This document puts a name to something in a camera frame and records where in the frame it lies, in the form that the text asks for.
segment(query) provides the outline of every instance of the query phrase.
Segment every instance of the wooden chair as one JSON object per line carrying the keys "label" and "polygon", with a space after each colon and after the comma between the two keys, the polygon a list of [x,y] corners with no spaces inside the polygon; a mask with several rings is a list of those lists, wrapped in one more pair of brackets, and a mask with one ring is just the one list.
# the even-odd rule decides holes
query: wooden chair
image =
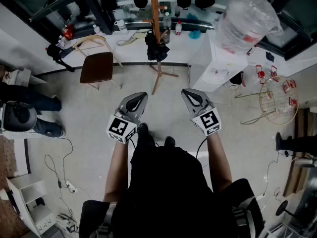
{"label": "wooden chair", "polygon": [[[98,44],[98,47],[106,46],[110,52],[103,52],[103,53],[97,53],[90,56],[87,56],[83,50],[78,47],[79,44],[82,44],[80,47],[83,47],[83,45],[87,42],[93,42],[95,44]],[[77,51],[79,51],[82,55],[84,55],[85,61],[84,65],[81,71],[80,75],[80,83],[83,84],[89,84],[95,89],[99,90],[99,84],[98,87],[94,86],[93,83],[98,83],[102,81],[108,81],[110,80],[112,83],[114,83],[119,89],[121,89],[121,86],[119,86],[113,79],[112,79],[112,73],[113,73],[113,57],[117,60],[119,65],[123,67],[120,60],[114,55],[112,48],[106,41],[105,37],[99,36],[99,35],[90,35],[82,38],[78,42],[76,42],[73,45],[73,48]]]}

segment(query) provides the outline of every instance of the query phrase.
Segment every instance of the chair seat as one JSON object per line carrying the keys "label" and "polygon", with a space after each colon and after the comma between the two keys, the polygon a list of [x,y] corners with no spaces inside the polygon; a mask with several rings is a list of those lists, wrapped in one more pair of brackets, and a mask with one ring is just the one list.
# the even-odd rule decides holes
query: chair seat
{"label": "chair seat", "polygon": [[80,83],[96,83],[112,79],[113,54],[104,52],[87,56],[80,75]]}

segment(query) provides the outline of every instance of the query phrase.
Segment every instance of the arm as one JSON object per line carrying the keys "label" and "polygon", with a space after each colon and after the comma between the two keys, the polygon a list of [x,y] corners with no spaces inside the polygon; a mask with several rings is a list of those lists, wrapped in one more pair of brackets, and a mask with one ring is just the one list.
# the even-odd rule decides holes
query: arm
{"label": "arm", "polygon": [[232,184],[231,171],[217,132],[207,136],[207,145],[212,188],[219,193]]}
{"label": "arm", "polygon": [[128,188],[128,145],[116,142],[106,180],[104,202],[117,202]]}

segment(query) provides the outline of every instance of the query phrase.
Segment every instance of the wooden coat rack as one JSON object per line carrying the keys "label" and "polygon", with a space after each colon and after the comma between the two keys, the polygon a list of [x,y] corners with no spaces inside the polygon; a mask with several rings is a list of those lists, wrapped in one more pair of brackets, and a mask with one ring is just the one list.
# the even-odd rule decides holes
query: wooden coat rack
{"label": "wooden coat rack", "polygon": [[[157,39],[157,43],[160,44],[160,40],[167,33],[167,30],[161,36],[159,35],[159,9],[167,9],[167,7],[166,6],[159,6],[158,3],[159,3],[158,0],[151,0],[153,20],[144,20],[144,21],[151,22],[154,24],[154,34],[155,34],[155,37]],[[175,75],[175,74],[162,72],[160,61],[158,62],[157,69],[154,68],[152,65],[150,65],[150,68],[155,70],[158,74],[157,79],[155,81],[154,89],[152,91],[152,95],[154,95],[154,93],[158,87],[159,78],[162,77],[162,75],[178,77],[178,75]]]}

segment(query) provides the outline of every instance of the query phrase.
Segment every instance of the gray floor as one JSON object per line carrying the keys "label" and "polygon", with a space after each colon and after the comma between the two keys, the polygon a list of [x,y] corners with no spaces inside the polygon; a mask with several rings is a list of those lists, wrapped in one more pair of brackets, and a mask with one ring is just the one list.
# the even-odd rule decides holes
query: gray floor
{"label": "gray floor", "polygon": [[[147,66],[115,67],[114,79],[122,84],[118,90],[111,82],[101,83],[100,90],[79,83],[80,70],[48,75],[46,85],[38,91],[48,96],[57,94],[62,101],[62,110],[58,113],[44,112],[47,119],[58,119],[66,128],[66,137],[74,146],[74,151],[65,159],[65,176],[75,186],[86,190],[94,200],[102,200],[107,171],[115,142],[108,138],[106,125],[109,116],[114,114],[120,101],[136,92],[149,94],[148,104],[141,121],[149,125],[155,133],[155,140],[163,145],[163,139],[171,135],[177,146],[195,155],[201,141],[205,138],[193,126],[190,114],[181,97],[181,90],[188,88],[188,70],[185,67],[164,67],[166,71],[179,75],[179,78],[163,76],[158,90],[151,95],[156,74]],[[234,180],[247,178],[255,193],[260,195],[267,185],[267,167],[277,158],[275,134],[280,131],[283,137],[292,135],[294,124],[274,125],[265,118],[253,125],[240,125],[241,121],[256,118],[261,114],[258,97],[234,99],[236,90],[221,87],[208,93],[215,103],[222,120],[219,132],[226,151]],[[29,139],[31,171],[45,180],[48,194],[46,204],[54,213],[67,212],[64,203],[59,200],[60,192],[55,174],[44,163],[45,154],[54,159],[56,171],[63,179],[62,158],[71,150],[66,140],[39,138]],[[129,158],[133,155],[133,146],[129,145]],[[202,165],[208,163],[207,145],[201,147],[199,160]],[[265,198],[259,201],[263,209],[266,226],[276,221],[274,213],[279,202],[273,196],[276,188],[283,191],[291,162],[291,157],[279,155],[278,164],[269,168],[269,184]],[[204,167],[206,180],[211,187],[209,167]],[[77,221],[80,220],[82,203],[88,199],[86,193],[79,190],[73,195],[66,188],[61,190],[64,201],[73,209]]]}

